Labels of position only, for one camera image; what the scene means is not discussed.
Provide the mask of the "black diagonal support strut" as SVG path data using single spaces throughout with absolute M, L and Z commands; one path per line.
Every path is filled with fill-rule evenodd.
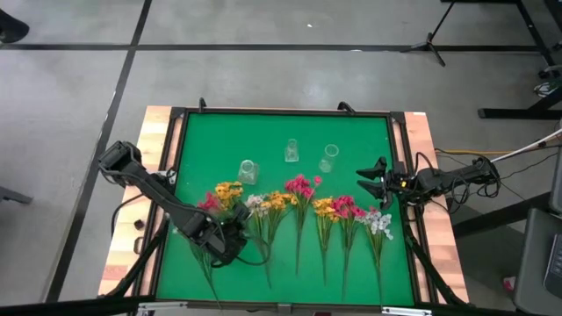
M 155 250 L 162 244 L 165 234 L 169 229 L 169 219 L 165 218 L 160 224 L 154 238 L 148 243 L 147 248 L 140 253 L 139 258 L 133 264 L 132 268 L 126 275 L 119 281 L 117 286 L 105 294 L 105 297 L 124 297 L 127 290 L 134 283 L 135 279 L 144 270 L 148 259 L 152 256 Z
M 449 305 L 466 305 L 466 302 L 459 298 L 451 287 L 445 283 L 429 256 L 423 251 L 422 246 L 414 237 L 413 231 L 409 226 L 405 228 L 405 239 L 407 245 L 417 256 L 426 274 L 429 276 L 429 280 L 433 282 L 434 286 L 442 294 L 445 302 Z

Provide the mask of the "tall smooth glass vase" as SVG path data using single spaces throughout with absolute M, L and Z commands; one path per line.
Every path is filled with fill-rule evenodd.
M 330 173 L 335 165 L 335 158 L 339 155 L 339 147 L 335 144 L 327 144 L 324 154 L 319 162 L 319 169 L 323 173 Z

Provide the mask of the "dark keypad device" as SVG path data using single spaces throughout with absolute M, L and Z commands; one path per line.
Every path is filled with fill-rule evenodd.
M 562 299 L 562 233 L 554 236 L 544 277 L 544 288 Z

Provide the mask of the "black front rail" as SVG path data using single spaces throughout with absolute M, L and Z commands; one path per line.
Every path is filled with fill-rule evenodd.
M 0 306 L 0 316 L 113 316 L 121 313 L 136 312 L 140 303 L 166 302 L 157 301 L 153 296 L 134 297 L 102 297 L 85 300 L 36 303 L 29 305 Z M 186 301 L 186 309 L 213 309 L 219 311 L 245 310 L 276 312 L 277 303 L 235 303 L 222 302 L 220 310 L 216 302 Z M 359 312 L 381 313 L 379 305 L 322 305 L 322 304 L 292 304 L 293 312 Z M 420 303 L 406 307 L 431 310 L 433 316 L 546 316 L 529 314 L 526 312 L 511 312 L 471 305 L 439 305 Z

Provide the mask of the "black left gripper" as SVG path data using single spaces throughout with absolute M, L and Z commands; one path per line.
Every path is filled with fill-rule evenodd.
M 243 203 L 234 205 L 234 216 L 223 221 L 200 215 L 186 225 L 186 238 L 200 246 L 221 265 L 230 264 L 247 245 L 245 224 L 251 210 Z

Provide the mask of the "black tripod stand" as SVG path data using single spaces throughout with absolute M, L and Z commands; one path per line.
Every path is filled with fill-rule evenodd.
M 447 10 L 445 11 L 445 13 L 442 15 L 442 17 L 440 18 L 439 22 L 437 23 L 435 29 L 432 32 L 429 32 L 426 39 L 423 42 L 414 44 L 412 46 L 409 46 L 403 50 L 400 50 L 401 53 L 411 53 L 411 52 L 431 52 L 435 57 L 436 60 L 438 62 L 438 64 L 445 68 L 446 67 L 446 63 L 444 61 L 444 59 L 441 57 L 441 55 L 439 54 L 438 50 L 436 49 L 436 46 L 433 44 L 433 39 L 435 38 L 436 34 L 438 33 L 438 31 L 440 30 L 441 26 L 443 25 L 444 20 L 448 17 L 448 15 L 450 14 L 454 4 L 457 2 L 457 0 L 446 0 L 446 3 L 449 3 L 449 6 L 447 7 Z

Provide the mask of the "yellow artificial flower bunch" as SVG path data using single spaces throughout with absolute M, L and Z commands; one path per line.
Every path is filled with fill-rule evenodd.
M 313 201 L 318 238 L 321 249 L 321 265 L 323 283 L 327 284 L 327 254 L 332 226 L 339 221 L 339 215 L 333 207 L 334 199 L 331 197 Z
M 273 259 L 273 243 L 277 234 L 277 229 L 284 219 L 287 208 L 295 202 L 291 193 L 273 191 L 266 196 L 261 206 L 264 208 L 264 217 L 267 223 L 267 234 L 265 237 L 268 249 L 268 259 L 265 263 L 265 273 L 268 286 L 272 287 L 271 263 Z
M 215 196 L 220 201 L 219 216 L 221 218 L 231 216 L 235 204 L 241 199 L 244 192 L 242 183 L 239 181 L 218 183 L 214 190 Z

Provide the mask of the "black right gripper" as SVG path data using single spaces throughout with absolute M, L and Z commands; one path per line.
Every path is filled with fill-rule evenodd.
M 359 169 L 356 171 L 361 177 L 374 180 L 382 177 L 382 183 L 358 180 L 357 184 L 369 192 L 376 199 L 382 199 L 380 203 L 382 210 L 387 210 L 393 204 L 394 198 L 401 203 L 414 205 L 417 199 L 417 177 L 409 174 L 403 162 L 394 162 L 391 169 L 387 168 L 387 160 L 384 156 L 378 158 L 372 168 Z

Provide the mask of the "black desk frame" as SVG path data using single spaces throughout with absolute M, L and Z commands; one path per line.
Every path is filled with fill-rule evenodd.
M 542 56 L 547 67 L 557 65 L 551 56 L 552 50 L 546 46 L 522 0 L 457 0 L 457 3 L 515 5 L 519 10 L 519 13 L 525 23 L 526 29 L 530 33 L 534 44 L 531 46 L 452 46 L 443 47 L 443 50 L 483 53 L 538 53 Z M 562 76 L 552 79 L 562 80 Z M 559 103 L 562 103 L 562 87 L 557 88 L 549 96 L 541 98 L 528 108 L 480 108 L 478 109 L 478 116 L 481 119 L 556 120 L 562 119 L 562 110 L 553 110 L 552 107 Z

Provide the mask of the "grey cabinet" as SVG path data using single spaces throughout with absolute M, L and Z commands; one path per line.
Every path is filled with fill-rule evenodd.
M 562 299 L 544 288 L 554 236 L 562 233 L 562 219 L 531 209 L 525 227 L 522 261 L 515 283 L 514 303 L 529 314 L 562 316 Z

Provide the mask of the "wide cut-glass vase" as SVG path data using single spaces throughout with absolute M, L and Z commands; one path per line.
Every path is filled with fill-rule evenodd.
M 251 160 L 241 162 L 238 171 L 238 181 L 245 184 L 255 185 L 259 174 L 259 164 Z

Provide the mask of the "green and white shoe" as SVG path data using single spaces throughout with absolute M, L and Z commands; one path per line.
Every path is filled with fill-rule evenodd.
M 533 88 L 533 92 L 538 97 L 547 97 L 557 88 L 562 87 L 562 80 L 550 80 L 544 83 L 540 83 Z

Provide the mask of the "person's black shoe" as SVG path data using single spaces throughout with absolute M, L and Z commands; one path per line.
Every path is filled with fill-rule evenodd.
M 30 31 L 25 22 L 0 9 L 0 42 L 11 44 L 22 40 Z

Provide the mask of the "grey furniture leg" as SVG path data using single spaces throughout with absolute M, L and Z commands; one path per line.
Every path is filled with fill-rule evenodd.
M 0 201 L 13 201 L 23 205 L 29 205 L 32 202 L 32 198 L 0 186 Z

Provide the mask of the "chair caster wheel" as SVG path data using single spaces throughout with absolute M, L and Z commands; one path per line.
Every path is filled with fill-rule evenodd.
M 541 79 L 549 79 L 551 77 L 558 78 L 562 76 L 562 65 L 552 65 L 548 66 L 537 73 L 538 77 Z

